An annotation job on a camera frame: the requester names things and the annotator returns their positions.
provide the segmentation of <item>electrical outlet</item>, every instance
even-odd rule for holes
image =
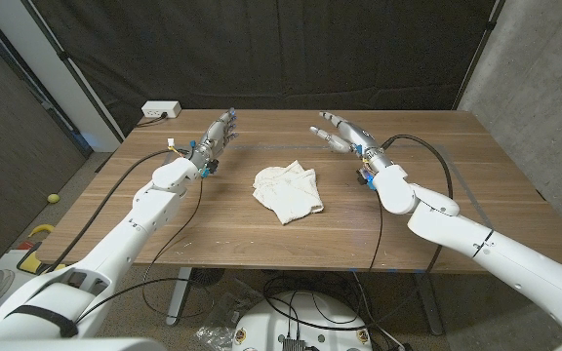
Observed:
[[[181,105],[179,101],[147,101],[142,107],[144,117],[158,118],[166,112],[168,118],[176,118],[180,115]]]

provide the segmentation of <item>white cloth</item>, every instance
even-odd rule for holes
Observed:
[[[316,187],[316,172],[304,170],[299,161],[286,168],[261,170],[255,176],[253,187],[253,196],[273,210],[282,224],[324,209]]]

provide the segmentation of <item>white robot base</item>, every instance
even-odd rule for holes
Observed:
[[[318,326],[352,328],[365,325],[363,320],[356,316],[355,311],[319,292],[281,292],[270,302],[281,311],[287,311],[293,317],[298,313],[298,319],[301,321]],[[290,321],[288,327],[288,321],[287,317],[276,312],[266,301],[260,302],[239,321],[233,337],[232,350],[372,350],[372,343],[366,329],[327,331],[304,324],[298,326],[294,321]]]

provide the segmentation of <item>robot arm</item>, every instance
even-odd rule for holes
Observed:
[[[478,262],[562,326],[562,264],[460,215],[450,198],[407,183],[407,174],[391,163],[370,134],[342,117],[328,112],[320,115],[338,128],[341,137],[316,127],[311,131],[329,141],[334,150],[353,151],[363,160],[362,174],[379,192],[386,210],[397,215],[413,212],[408,226],[414,233]]]
[[[223,113],[192,145],[188,159],[180,157],[155,170],[134,196],[132,210],[82,260],[38,276],[10,296],[0,307],[0,340],[94,335],[109,302],[74,322],[115,293],[148,238],[177,215],[187,186],[216,170],[218,157],[237,137],[231,132],[235,119],[233,109]]]

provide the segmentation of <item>wire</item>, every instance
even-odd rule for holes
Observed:
[[[184,230],[184,228],[192,221],[192,219],[194,218],[194,216],[196,215],[196,213],[199,210],[199,206],[201,205],[201,198],[203,197],[203,178],[201,178],[201,189],[199,191],[199,200],[196,203],[196,207],[194,208],[194,212],[192,213],[192,215],[190,216],[190,218],[187,220],[187,222],[180,228],[180,230],[177,231],[177,233],[175,233],[171,239],[169,239],[166,244],[164,244],[164,246],[162,247],[162,249],[159,250],[159,252],[157,253],[157,255],[153,258],[153,260],[151,261],[151,263],[149,263],[148,267],[146,267],[146,271],[144,272],[144,275],[142,276],[142,283],[146,282],[146,277],[148,276],[149,271],[151,270],[151,267],[153,266],[153,264],[155,264],[155,261],[157,261],[157,259],[162,255],[165,254],[168,249],[172,246],[169,246],[173,240],[175,240],[175,238],[180,235],[180,233]],[[163,315],[164,317],[170,317],[170,318],[176,318],[176,319],[182,319],[182,318],[191,318],[191,317],[196,317],[198,315],[201,315],[203,312],[200,313],[196,313],[196,314],[192,314],[192,315],[187,315],[187,316],[172,316],[169,315],[167,313],[164,313],[158,309],[156,309],[155,307],[151,306],[151,304],[148,302],[148,300],[146,299],[146,294],[144,293],[144,287],[142,287],[142,299],[144,300],[144,304],[146,305],[146,307],[148,307],[149,309],[151,309],[152,311],[159,313],[161,315]]]
[[[379,240],[377,241],[375,254],[372,256],[372,262],[370,262],[370,267],[368,268],[368,272],[372,271],[372,267],[375,265],[375,259],[377,259],[377,254],[379,253],[379,246],[381,245],[381,237],[382,237],[382,202],[381,202],[381,196],[379,196],[378,192],[377,192],[377,199],[379,199],[379,214],[381,215],[381,227],[379,229]]]
[[[276,301],[285,303],[286,306],[289,306],[290,309],[291,309],[292,311],[294,311],[294,314],[297,316],[297,318],[299,317],[299,314],[297,313],[297,310],[294,309],[294,307],[292,307],[292,305],[289,304],[288,302],[282,300],[281,298],[277,298],[277,297],[274,297],[274,296],[271,296],[270,298],[273,299],[273,300],[276,300]],[[299,330],[299,323],[297,323],[297,339],[299,339],[298,335],[301,335],[301,332],[300,332],[300,330]],[[290,337],[290,327],[288,326],[288,338],[289,338],[289,337]]]
[[[128,293],[128,292],[130,292],[130,291],[132,291],[132,290],[134,290],[134,289],[137,289],[137,288],[140,288],[140,287],[144,287],[144,286],[147,286],[147,285],[151,285],[151,284],[155,284],[155,283],[159,283],[159,282],[170,282],[170,281],[193,282],[193,281],[191,281],[191,280],[189,280],[189,279],[182,279],[182,278],[160,278],[160,279],[155,279],[155,280],[152,280],[152,281],[148,281],[148,282],[136,284],[136,285],[134,285],[134,286],[132,286],[132,287],[128,287],[127,289],[125,289],[125,290],[123,290],[123,291],[117,292],[117,293],[113,294],[112,296],[103,299],[101,302],[97,303],[96,305],[94,305],[93,307],[91,307],[91,309],[89,309],[88,311],[84,312],[81,316],[79,316],[79,318],[77,318],[77,321],[75,321],[75,324],[76,324],[76,325],[79,324],[79,322],[80,322],[81,320],[83,320],[86,316],[88,316],[91,312],[93,312],[94,310],[96,310],[97,308],[99,308],[101,305],[105,304],[105,303],[108,302],[109,300],[111,300],[111,299],[113,299],[113,298],[116,298],[116,297],[122,295],[123,293]]]
[[[334,323],[334,324],[348,324],[348,323],[352,323],[354,321],[357,320],[357,317],[359,317],[359,308],[357,308],[357,311],[355,313],[355,317],[351,320],[345,321],[345,322],[336,322],[333,320],[330,320],[327,316],[324,315],[324,313],[322,313],[322,311],[320,311],[320,308],[318,307],[318,303],[316,302],[316,296],[313,294],[313,292],[311,293],[311,298],[313,299],[313,305],[316,306],[316,310],[318,310],[318,312],[320,313],[320,315],[326,319],[327,321]]]
[[[359,286],[359,290],[361,290],[361,295],[363,296],[363,302],[366,306],[366,312],[368,312],[368,317],[370,317],[370,320],[373,323],[375,323],[375,327],[383,334],[383,336],[385,336],[385,340],[387,340],[387,338],[390,338],[393,342],[397,343],[400,347],[402,347],[404,349],[405,346],[403,346],[403,344],[400,343],[400,341],[396,340],[395,337],[391,336],[391,334],[389,332],[387,332],[378,323],[375,322],[375,318],[372,316],[372,312],[370,312],[370,308],[368,308],[368,299],[366,298],[365,292],[363,290],[363,285],[359,281],[359,277],[357,277],[357,273],[352,272],[352,275],[355,277],[355,280],[357,281],[357,285]]]
[[[437,158],[437,160],[439,160],[439,163],[441,164],[441,167],[444,169],[444,173],[446,174],[446,183],[448,185],[448,197],[453,199],[453,179],[450,176],[450,170],[448,169],[448,164],[446,163],[446,161],[444,160],[444,158],[441,156],[441,154],[439,153],[439,151],[437,151],[431,144],[429,144],[428,142],[420,139],[417,136],[410,136],[410,135],[397,135],[397,136],[392,136],[391,138],[389,138],[386,142],[384,142],[381,145],[381,148],[383,150],[386,150],[389,146],[391,146],[391,144],[399,139],[399,138],[405,138],[405,139],[409,139],[409,140],[413,140],[419,144],[421,144],[422,146],[424,146],[425,148],[428,149],[428,151],[430,151],[433,155],[435,155],[435,157]]]
[[[62,261],[66,258],[66,255],[68,253],[70,253],[71,250],[73,250],[73,248],[75,247],[77,242],[79,242],[79,240],[84,236],[84,234],[86,233],[88,228],[90,228],[91,224],[93,224],[93,222],[95,221],[95,219],[97,218],[97,216],[99,215],[101,210],[103,209],[103,206],[105,206],[105,203],[107,203],[107,200],[109,200],[109,198],[112,196],[114,191],[116,191],[118,186],[123,182],[123,180],[125,180],[125,178],[129,175],[129,173],[131,173],[134,170],[134,168],[136,168],[139,164],[141,164],[142,162],[144,162],[144,161],[146,161],[146,160],[148,160],[152,157],[155,157],[157,155],[167,153],[167,152],[171,152],[171,150],[167,149],[167,150],[160,150],[160,151],[155,151],[153,153],[150,153],[150,154],[142,157],[138,161],[136,161],[135,164],[133,164],[127,171],[125,171],[125,173],[123,175],[121,175],[121,177],[116,181],[116,183],[114,183],[112,188],[107,192],[107,195],[105,195],[105,197],[103,198],[103,201],[101,201],[101,203],[99,204],[99,206],[97,207],[97,209],[95,210],[93,215],[91,215],[90,219],[88,219],[88,222],[86,222],[86,224],[82,228],[82,230],[80,230],[79,233],[77,234],[77,236],[75,236],[75,238],[73,239],[73,241],[71,241],[70,244],[68,244],[66,249],[64,249],[64,251],[58,257],[58,259],[56,259],[56,261],[53,264],[51,264],[49,267],[47,267],[45,269],[45,273],[49,273],[49,272],[53,271],[54,269],[56,269],[56,267],[58,267],[58,265],[60,263],[62,263]]]
[[[453,179],[450,176],[450,169],[448,168],[448,164],[446,163],[446,160],[444,160],[444,157],[439,153],[439,151],[437,151],[431,144],[422,140],[421,138],[419,138],[417,136],[410,136],[410,135],[392,136],[391,138],[389,138],[386,142],[384,142],[381,145],[381,148],[383,149],[383,151],[385,151],[389,146],[391,146],[391,144],[395,140],[397,140],[399,138],[405,138],[405,139],[412,140],[412,141],[415,141],[415,142],[421,144],[422,146],[427,148],[428,151],[430,151],[437,158],[437,160],[441,164],[441,167],[444,169],[444,174],[446,175],[446,184],[448,186],[448,197],[453,199],[454,198]],[[428,267],[426,268],[426,271],[424,271],[424,276],[422,276],[422,279],[424,279],[424,277],[428,273],[430,273],[430,271],[433,269],[433,266],[435,265],[435,262],[437,261],[437,258],[439,257],[439,254],[441,253],[442,248],[443,247],[441,245],[437,245],[437,249],[435,249],[435,253],[433,254],[433,258],[431,259],[430,263],[428,264]]]
[[[143,122],[143,123],[138,123],[138,124],[136,124],[136,128],[155,126],[155,125],[157,125],[157,123],[155,123],[155,122],[160,122],[160,121],[166,119],[166,117],[168,117],[168,113],[163,112],[161,116],[159,116],[159,117],[157,117],[157,118],[155,118],[155,119],[152,119],[152,120],[150,120],[150,121],[148,121],[148,122]]]
[[[295,296],[298,292],[299,292],[299,291],[294,291],[294,292],[292,293],[292,297],[290,297],[290,303],[288,304],[288,306],[290,307],[290,310],[288,311],[288,313],[290,313],[290,315],[292,315],[292,310],[294,309],[294,308],[292,307],[292,301],[294,300],[294,296]],[[290,323],[291,323],[291,322],[292,322],[292,321],[288,320],[288,338],[291,337],[291,336],[290,336]],[[297,340],[299,339],[300,335],[301,335],[301,332],[299,331],[299,324],[297,323]]]

